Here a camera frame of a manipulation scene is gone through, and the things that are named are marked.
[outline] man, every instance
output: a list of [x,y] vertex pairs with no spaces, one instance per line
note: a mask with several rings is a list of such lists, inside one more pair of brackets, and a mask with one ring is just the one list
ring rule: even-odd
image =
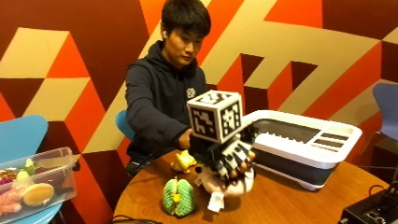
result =
[[190,147],[187,101],[206,92],[196,57],[210,27],[200,0],[167,0],[161,10],[163,40],[128,66],[127,120],[136,132],[127,150],[132,175],[159,156]]

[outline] round wooden table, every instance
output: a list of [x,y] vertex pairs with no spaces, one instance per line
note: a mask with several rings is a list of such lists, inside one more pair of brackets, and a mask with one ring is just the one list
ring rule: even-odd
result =
[[[373,185],[389,184],[342,161],[332,173],[325,187],[317,191],[304,189],[297,182],[256,168],[253,189],[238,198],[225,198],[225,208],[218,213],[208,210],[210,194],[197,187],[194,167],[184,174],[171,168],[176,153],[157,159],[132,179],[115,210],[116,215],[148,218],[164,224],[184,223],[322,223],[336,224],[344,209],[369,197]],[[187,179],[196,191],[196,210],[187,217],[168,215],[161,203],[163,188],[172,178]],[[372,193],[382,190],[374,188]]]

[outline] white plastic container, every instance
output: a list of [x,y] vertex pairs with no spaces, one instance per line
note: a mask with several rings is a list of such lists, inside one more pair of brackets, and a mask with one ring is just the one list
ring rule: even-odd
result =
[[16,169],[17,173],[28,160],[33,161],[35,175],[0,185],[0,209],[3,207],[12,210],[0,210],[1,224],[27,217],[76,196],[71,149],[61,147],[0,163],[0,171],[11,168]]
[[262,129],[253,144],[256,165],[309,190],[324,188],[362,134],[349,124],[273,110],[257,110],[242,121]]

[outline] black hair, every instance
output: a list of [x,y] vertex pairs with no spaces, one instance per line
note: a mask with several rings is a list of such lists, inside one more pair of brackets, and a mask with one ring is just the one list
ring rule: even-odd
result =
[[167,0],[161,10],[161,24],[171,33],[176,28],[205,37],[210,33],[212,21],[200,0]]

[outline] clear plastic bin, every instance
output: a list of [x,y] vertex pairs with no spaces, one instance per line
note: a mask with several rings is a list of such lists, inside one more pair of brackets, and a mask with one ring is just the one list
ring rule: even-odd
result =
[[11,168],[16,169],[17,174],[28,160],[33,161],[35,175],[0,185],[1,224],[27,217],[76,196],[71,148],[61,147],[0,163],[0,172]]

